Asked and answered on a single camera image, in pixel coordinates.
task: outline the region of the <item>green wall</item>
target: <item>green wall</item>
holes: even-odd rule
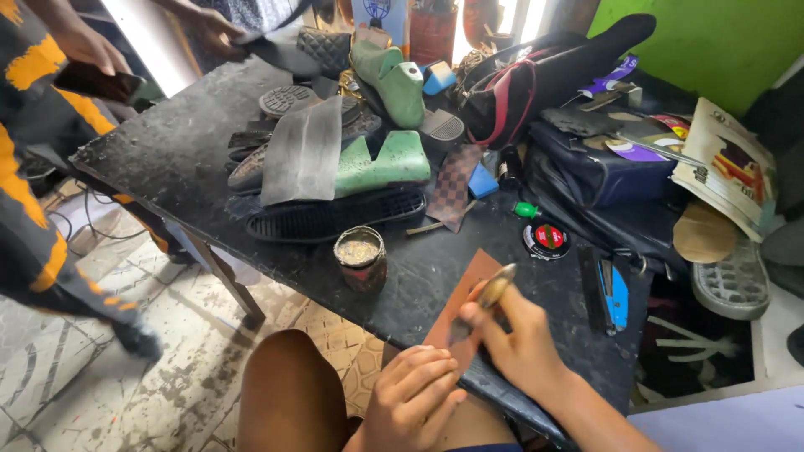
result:
[[[633,13],[657,19],[640,68],[738,117],[804,53],[804,0],[601,0],[589,35]]]

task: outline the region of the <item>workbench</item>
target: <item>workbench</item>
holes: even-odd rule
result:
[[[388,280],[379,296],[357,294],[347,287],[331,243],[268,244],[251,238],[244,220],[234,220],[225,210],[231,196],[224,169],[227,144],[232,133],[260,118],[259,96],[290,81],[289,74],[260,60],[225,64],[89,143],[73,162],[181,224],[203,249],[214,273],[258,322],[264,318],[260,308],[204,242],[398,348],[421,343],[478,248],[501,264],[515,262],[515,283],[526,298],[547,311],[561,358],[617,410],[627,413],[651,275],[630,275],[625,331],[608,336],[592,329],[578,265],[578,245],[587,243],[574,236],[568,255],[559,260],[531,257],[522,238],[527,220],[511,213],[514,195],[497,192],[484,198],[467,213],[458,234],[439,228],[408,237],[404,230],[380,229],[388,251]],[[425,151],[435,179],[445,153],[427,142]],[[545,412],[494,369],[485,351],[475,356],[459,384],[559,446],[572,444]]]

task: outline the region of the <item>person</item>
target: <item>person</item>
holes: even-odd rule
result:
[[[217,11],[187,0],[153,1],[218,55],[245,57],[229,43],[244,31]],[[53,87],[58,71],[68,59],[94,64],[110,76],[130,72],[129,66],[69,0],[0,0],[0,16],[0,295],[40,310],[109,322],[126,351],[157,360],[162,349],[142,321],[139,300],[105,293],[76,268],[67,243],[32,195],[19,165],[27,146],[48,144],[69,175],[122,204],[171,260],[186,260],[187,251],[160,217],[68,161],[79,146],[108,133],[117,122],[103,103]]]
[[[633,427],[561,361],[544,310],[509,286],[499,303],[506,334],[473,302],[460,315],[481,331],[494,366],[539,403],[585,452],[654,452]],[[384,350],[386,361],[388,346]],[[337,372],[297,330],[264,339],[246,364],[236,436],[238,452],[521,452],[503,416],[455,388],[449,351],[415,346],[388,362],[376,378],[366,416],[350,436]]]

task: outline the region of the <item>table leg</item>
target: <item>table leg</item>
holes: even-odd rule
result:
[[[235,281],[235,273],[232,271],[232,267],[218,257],[203,240],[199,239],[195,234],[187,231],[185,228],[183,229],[187,234],[187,238],[198,250],[201,257],[207,262],[209,268],[212,269],[212,274],[220,279],[229,293],[237,300],[237,304],[246,311],[248,320],[255,324],[262,323],[265,320],[265,313],[262,312],[260,306],[256,304],[254,297],[248,292],[246,286]]]

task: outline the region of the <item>black and orange garment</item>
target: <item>black and orange garment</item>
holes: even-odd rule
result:
[[[0,0],[0,294],[39,309],[132,324],[138,317],[137,300],[105,294],[81,274],[18,164],[24,146],[39,143],[49,144],[67,162],[78,146],[117,124],[103,105],[51,85],[66,62],[30,10],[14,0]],[[144,220],[163,252],[181,251],[161,218],[100,181],[74,172]]]

